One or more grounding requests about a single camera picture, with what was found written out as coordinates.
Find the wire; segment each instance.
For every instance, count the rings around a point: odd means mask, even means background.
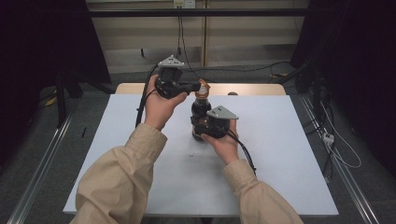
[[[332,115],[332,118],[331,119],[329,119],[329,122],[332,124],[332,126],[334,126],[334,113],[332,112],[332,107],[331,107],[331,105],[330,105],[330,93],[329,92],[327,92],[327,95],[325,96],[325,98],[324,98],[324,100],[325,100],[325,102],[327,103],[326,104],[326,106],[325,106],[325,108],[329,108],[330,109],[330,113],[331,113],[331,115]],[[332,127],[332,130],[331,130],[331,134],[334,136],[334,128]],[[332,153],[334,152],[334,149],[335,149],[335,138],[333,139],[333,142],[332,142],[332,150],[330,151],[330,153],[328,152],[328,156],[327,156],[327,160],[326,160],[326,163],[325,163],[325,165],[323,166],[323,169],[322,169],[322,174],[324,175],[324,173],[326,172],[326,169],[327,169],[327,165],[329,164],[329,162],[331,161],[331,159],[332,159]],[[331,172],[330,172],[330,179],[332,179],[332,162],[330,162],[330,166],[331,166]]]
[[[327,113],[326,109],[324,110],[324,113],[326,114],[327,119],[329,120],[330,125],[332,126],[334,132],[346,143],[346,145],[352,150],[352,152],[355,154],[355,156],[357,157],[357,159],[359,160],[359,164],[358,165],[351,165],[349,163],[347,163],[346,161],[344,161],[337,153],[334,152],[333,148],[329,145],[329,143],[326,143],[329,146],[329,150],[334,154],[334,157],[337,158],[339,161],[341,161],[343,164],[345,164],[346,166],[349,166],[351,168],[359,168],[361,167],[361,158],[359,157],[358,153],[353,149],[353,147],[341,136],[341,134],[339,132],[337,132],[337,130],[335,130],[334,126],[332,125],[332,122],[330,120],[329,114]]]
[[[316,131],[320,130],[323,127],[323,124],[324,124],[324,121],[322,121],[316,129],[309,131],[308,133],[305,133],[305,135],[309,135],[311,133],[315,133]]]
[[[143,110],[145,109],[145,104],[146,104],[146,100],[147,100],[146,93],[147,93],[147,90],[148,90],[149,79],[151,78],[152,73],[154,72],[154,70],[157,67],[158,67],[158,64],[155,64],[154,66],[152,66],[151,70],[148,73],[148,76],[146,77],[145,88],[143,89],[142,98],[140,99],[139,108],[137,108],[137,116],[136,116],[135,127],[137,127],[137,125],[139,125],[139,123],[142,122]]]
[[[254,167],[253,160],[251,159],[250,154],[248,153],[248,149],[245,147],[245,145],[241,141],[239,141],[236,134],[230,129],[228,130],[228,132],[226,132],[225,130],[223,130],[222,128],[220,128],[217,125],[215,126],[215,128],[217,128],[222,133],[225,133],[228,136],[230,136],[233,140],[235,140],[235,142],[237,142],[241,146],[242,150],[245,153],[245,156],[247,157],[248,164],[250,165],[251,169],[253,170],[254,175],[256,175],[256,168]]]
[[[280,63],[290,63],[290,62],[278,62],[278,63],[272,63],[270,65],[265,65],[264,67],[260,67],[260,68],[251,68],[251,69],[226,69],[226,68],[198,68],[198,69],[194,69],[196,72],[197,71],[225,71],[225,72],[255,72],[255,71],[260,71],[272,66],[275,66],[277,64]]]
[[[274,65],[281,64],[281,63],[290,63],[290,62],[278,62],[278,63],[272,63],[272,64],[270,64],[270,65],[266,65],[266,66],[264,66],[264,67],[253,68],[253,69],[223,69],[223,68],[200,68],[200,69],[196,69],[196,68],[195,68],[195,69],[192,69],[192,68],[191,68],[191,65],[190,65],[189,58],[188,58],[188,56],[187,56],[186,43],[185,43],[185,40],[184,40],[183,19],[182,19],[181,17],[179,17],[178,25],[179,25],[179,26],[178,26],[178,27],[179,27],[179,31],[181,31],[181,40],[182,40],[182,43],[183,43],[184,55],[185,55],[185,57],[186,57],[187,65],[189,66],[189,69],[190,69],[190,70],[186,70],[186,69],[181,69],[181,70],[182,70],[183,72],[192,72],[196,77],[202,78],[202,79],[204,79],[204,80],[207,81],[207,82],[217,83],[217,81],[210,80],[210,79],[208,79],[208,78],[203,78],[203,77],[198,76],[198,75],[196,74],[196,72],[198,72],[198,71],[254,72],[254,71],[260,71],[260,70],[263,70],[263,69],[266,69],[266,68],[270,68],[270,69],[271,69],[271,73],[272,73],[272,67],[273,67]]]
[[[177,54],[176,54],[176,58],[178,57],[178,55],[180,54],[180,30],[181,30],[181,26],[180,26],[180,17],[177,18],[178,19],[178,37],[177,37]]]
[[[273,66],[270,66],[270,79],[268,80],[268,82],[267,82],[267,83],[270,83],[270,82],[271,82],[271,80],[272,80],[272,78],[273,78],[273,76],[274,76],[274,73],[273,73],[272,67],[273,67]]]
[[[307,121],[306,123],[302,124],[303,128],[308,127],[310,124],[312,124],[312,122],[314,122],[316,119],[311,119],[309,121]]]
[[[183,19],[182,19],[181,17],[179,17],[179,27],[181,27],[181,41],[182,41],[182,43],[183,43],[184,56],[186,57],[187,65],[188,65],[189,68],[190,68],[190,71],[189,71],[189,72],[192,72],[196,77],[201,78],[201,79],[203,79],[203,80],[206,81],[206,82],[214,82],[214,83],[216,83],[216,81],[210,80],[209,78],[204,78],[204,77],[198,76],[198,75],[195,73],[195,71],[191,68],[190,61],[189,61],[189,57],[187,57],[186,43],[185,43],[185,41],[184,41]]]
[[[148,95],[146,96],[145,102],[148,100],[149,96],[150,96],[153,92],[155,92],[156,90],[158,90],[158,89],[156,88],[156,89],[154,89],[154,90],[152,90],[151,92],[148,93]]]

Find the metal rail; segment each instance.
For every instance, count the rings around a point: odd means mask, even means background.
[[[14,208],[14,211],[8,219],[7,224],[22,224],[26,219],[32,204],[35,201],[35,196],[39,192],[41,184],[43,183],[50,165],[52,164],[53,158],[55,157],[56,152],[58,151],[58,148],[64,139],[64,135],[67,132],[72,116],[77,109],[77,104],[71,107],[70,113],[66,117],[64,124],[60,128],[56,129],[55,134],[53,135],[52,140],[47,147],[44,157],[41,159],[40,164],[35,170],[35,174],[33,175],[28,187]]]
[[[318,130],[319,137],[322,136],[322,131],[318,128],[319,124],[315,120],[315,113],[313,111],[313,105],[308,97],[303,97],[300,95],[300,99],[303,102],[305,107],[306,113],[308,114],[309,118],[313,121],[315,128]],[[326,145],[326,150],[330,153],[330,147]],[[337,148],[335,147],[333,150],[337,153],[337,156],[341,158],[340,153],[338,152]],[[332,154],[332,162],[337,169],[337,172],[341,176],[347,191],[349,192],[353,202],[355,203],[356,207],[358,208],[359,212],[361,213],[361,217],[363,218],[366,224],[379,224],[379,220],[375,215],[375,211],[373,207],[370,205],[370,202],[367,200],[366,196],[364,195],[363,191],[359,187],[358,182],[356,182],[355,178],[353,178],[352,173],[350,173],[349,169],[345,164],[334,157]]]

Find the left hand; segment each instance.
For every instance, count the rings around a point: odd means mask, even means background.
[[[158,75],[152,76],[148,82],[145,123],[161,131],[166,121],[172,117],[176,106],[185,101],[188,94],[182,92],[172,99],[161,97],[157,91],[154,91],[157,78]]]

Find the gray floor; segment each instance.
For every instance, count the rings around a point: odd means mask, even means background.
[[[140,57],[138,54],[132,54],[132,58]],[[197,62],[197,58],[191,57],[192,62]],[[152,62],[147,61],[142,66],[148,66]],[[258,63],[256,65],[238,65],[227,67],[237,70],[246,70],[251,68],[261,68],[267,63]],[[252,82],[267,83],[274,82],[276,78],[270,78],[270,74],[284,74],[292,71],[287,64],[276,65],[271,69],[262,69],[254,72],[225,72],[225,71],[197,71],[202,77],[209,77],[218,82]],[[147,72],[140,73],[122,73],[112,74],[114,81],[113,87],[121,82],[141,82]],[[185,73],[186,79],[194,78],[191,73]],[[290,96],[297,115],[302,124],[308,122],[310,118],[302,103],[301,97],[309,97],[309,94],[297,94],[292,81],[284,87]],[[49,171],[40,186],[39,192],[35,196],[35,201],[30,207],[30,211],[23,219],[25,223],[67,223],[73,216],[62,213],[68,194],[73,187],[74,179],[77,176],[80,166],[84,161],[85,155],[91,145],[95,130],[99,125],[100,119],[106,108],[108,95],[97,91],[96,89],[82,84],[84,95],[81,99],[67,99],[68,108],[73,105],[77,106],[76,113],[68,127],[57,154],[55,155]],[[12,211],[14,210],[18,199],[25,191],[30,179],[35,173],[35,169],[43,157],[47,145],[55,132],[57,125],[56,105],[40,106],[25,138],[21,141],[17,153],[13,160],[5,167],[0,176],[0,223],[6,223]],[[353,177],[361,187],[361,191],[366,196],[370,205],[375,211],[375,216],[379,223],[394,223],[396,220],[396,181],[386,171],[378,161],[373,158],[370,149],[366,146],[363,139],[354,135],[351,126],[344,116],[342,108],[337,107],[337,103],[332,103],[335,115],[335,127],[340,135],[345,138],[350,145],[357,151],[361,157],[362,166],[357,169],[349,169]],[[313,125],[305,128],[307,132],[314,129]],[[307,139],[318,160],[319,167],[323,167],[327,158],[325,151],[318,135],[311,133]],[[356,156],[351,153],[348,146],[336,137],[337,148],[342,154],[345,161],[356,164]],[[331,176],[330,167],[326,171],[326,176]],[[366,223],[360,211],[356,206],[346,184],[342,177],[334,168],[331,178],[332,182],[328,184],[329,190],[334,198],[340,215],[336,217],[303,217],[305,223]],[[192,223],[199,223],[200,220],[194,219]],[[220,219],[216,223],[237,223],[237,219]],[[144,223],[187,223],[185,219],[167,219],[167,218],[147,218]]]

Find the power outlet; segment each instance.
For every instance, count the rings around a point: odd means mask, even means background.
[[[174,0],[174,8],[184,8],[185,0]]]
[[[184,0],[184,8],[195,8],[195,0]]]

